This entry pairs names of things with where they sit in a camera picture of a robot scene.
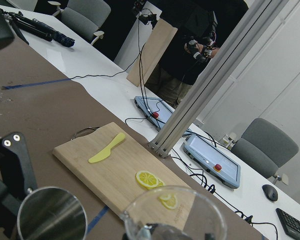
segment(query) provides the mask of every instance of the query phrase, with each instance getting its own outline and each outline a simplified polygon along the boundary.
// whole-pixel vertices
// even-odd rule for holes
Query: wooden board
[[[124,133],[126,138],[112,149],[108,158],[96,163],[88,162],[89,158],[107,146],[120,132]],[[53,155],[118,216],[137,196],[147,191],[135,179],[138,171],[150,171],[161,178],[166,185],[188,187],[114,122],[89,135],[55,147]]]
[[[171,40],[174,38],[177,30],[177,28],[171,26],[161,18],[156,23],[142,50],[141,60],[144,83],[147,82]],[[137,87],[140,86],[139,59],[140,57],[137,58],[126,77],[127,80]]]

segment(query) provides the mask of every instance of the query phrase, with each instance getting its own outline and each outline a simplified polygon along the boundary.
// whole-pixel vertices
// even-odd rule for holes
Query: black mouse
[[[278,200],[278,192],[273,186],[265,184],[262,186],[262,189],[267,199],[269,199],[272,202]]]

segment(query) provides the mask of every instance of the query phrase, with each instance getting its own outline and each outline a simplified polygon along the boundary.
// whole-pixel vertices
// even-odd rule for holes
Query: keyboard
[[[300,240],[300,221],[280,208],[277,208],[275,211],[279,217],[285,234],[293,239]]]

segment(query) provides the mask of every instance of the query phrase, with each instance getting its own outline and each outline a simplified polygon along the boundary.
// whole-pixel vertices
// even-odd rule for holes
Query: wooden cutting board
[[[89,163],[88,159],[107,146],[118,133],[124,133],[126,137],[111,150],[111,155],[105,160]],[[138,171],[152,172],[166,185],[188,187],[114,122],[55,147],[53,155],[118,216],[137,196],[147,191],[136,181]]]

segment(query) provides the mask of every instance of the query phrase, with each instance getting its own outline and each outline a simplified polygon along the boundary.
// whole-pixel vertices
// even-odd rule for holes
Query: khaki pants
[[[157,65],[145,86],[174,109],[184,99],[192,85],[181,82]]]

